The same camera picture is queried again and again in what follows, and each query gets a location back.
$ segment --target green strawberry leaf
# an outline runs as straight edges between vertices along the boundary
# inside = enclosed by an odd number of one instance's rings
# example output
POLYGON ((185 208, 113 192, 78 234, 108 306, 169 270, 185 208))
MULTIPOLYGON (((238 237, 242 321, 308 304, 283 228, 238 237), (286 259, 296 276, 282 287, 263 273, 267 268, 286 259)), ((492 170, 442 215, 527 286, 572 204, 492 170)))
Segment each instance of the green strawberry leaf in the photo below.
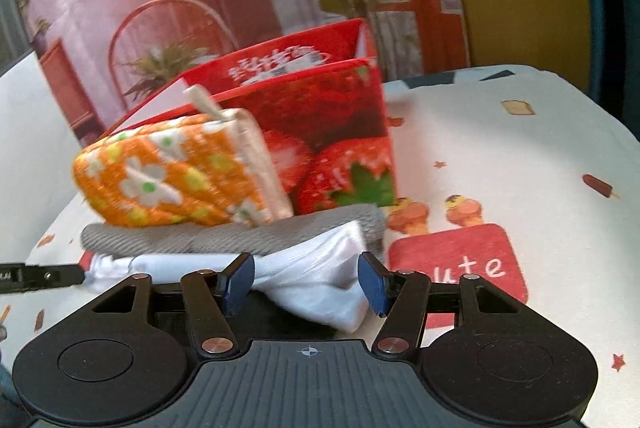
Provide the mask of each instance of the green strawberry leaf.
POLYGON ((369 81, 369 69, 366 67, 356 67, 356 72, 362 81, 365 83, 369 81))
POLYGON ((388 170, 380 176, 380 179, 376 179, 364 166, 353 163, 350 172, 353 192, 340 190, 331 194, 331 199, 338 206, 348 206, 359 202, 391 206, 395 202, 393 179, 388 170))

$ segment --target white tablecloth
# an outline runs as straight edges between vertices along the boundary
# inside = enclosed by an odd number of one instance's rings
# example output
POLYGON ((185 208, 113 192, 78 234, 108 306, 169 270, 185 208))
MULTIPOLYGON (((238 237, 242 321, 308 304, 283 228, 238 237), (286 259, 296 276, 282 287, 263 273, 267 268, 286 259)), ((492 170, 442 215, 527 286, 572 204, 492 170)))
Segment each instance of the white tablecloth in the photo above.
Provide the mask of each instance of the white tablecloth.
MULTIPOLYGON (((570 84, 547 72, 476 84, 409 89, 385 85, 399 195, 423 202, 430 233, 458 226, 446 199, 480 202, 506 231, 528 290, 527 304, 582 341, 597 360, 598 387, 584 417, 591 428, 640 425, 640 144, 570 84), (514 115, 525 112, 527 115, 514 115), (620 198, 587 186, 592 174, 620 198)), ((29 263, 77 262, 79 233, 96 217, 77 197, 29 263)), ((388 243, 402 237, 388 231, 388 243)), ((42 329, 95 295, 82 287, 0 297, 3 363, 42 329)), ((370 342, 380 320, 357 335, 370 342)), ((443 328, 427 332, 428 343, 443 328)))

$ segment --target red star print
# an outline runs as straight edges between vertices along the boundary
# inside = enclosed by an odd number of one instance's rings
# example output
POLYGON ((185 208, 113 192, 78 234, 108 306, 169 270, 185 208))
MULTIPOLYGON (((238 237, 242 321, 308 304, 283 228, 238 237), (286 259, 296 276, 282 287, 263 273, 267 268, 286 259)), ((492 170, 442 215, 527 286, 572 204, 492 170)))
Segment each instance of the red star print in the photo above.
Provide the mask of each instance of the red star print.
POLYGON ((611 368, 615 368, 617 372, 620 372, 620 369, 625 366, 625 355, 624 354, 614 354, 613 355, 613 364, 611 365, 611 368))

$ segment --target orange floral pouch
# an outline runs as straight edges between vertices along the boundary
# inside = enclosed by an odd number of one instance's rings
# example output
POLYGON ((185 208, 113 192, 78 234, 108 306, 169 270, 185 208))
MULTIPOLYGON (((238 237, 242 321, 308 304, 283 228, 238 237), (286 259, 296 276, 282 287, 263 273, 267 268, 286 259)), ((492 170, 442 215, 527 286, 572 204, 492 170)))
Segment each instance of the orange floral pouch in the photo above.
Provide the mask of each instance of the orange floral pouch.
POLYGON ((238 108, 118 132, 85 148, 73 174, 116 226, 257 226, 293 214, 260 128, 238 108))

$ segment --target strawberry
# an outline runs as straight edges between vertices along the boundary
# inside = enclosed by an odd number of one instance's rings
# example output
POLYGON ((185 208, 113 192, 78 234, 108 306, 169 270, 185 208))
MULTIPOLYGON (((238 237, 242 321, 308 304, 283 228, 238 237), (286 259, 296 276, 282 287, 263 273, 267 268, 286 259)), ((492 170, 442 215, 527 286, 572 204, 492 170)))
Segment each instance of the strawberry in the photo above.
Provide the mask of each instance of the strawberry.
POLYGON ((262 136, 282 187, 289 193, 308 173, 314 154, 304 141, 292 135, 268 130, 262 136))
POLYGON ((391 148, 386 137, 347 139, 322 150, 298 192, 298 212, 394 203, 391 148))

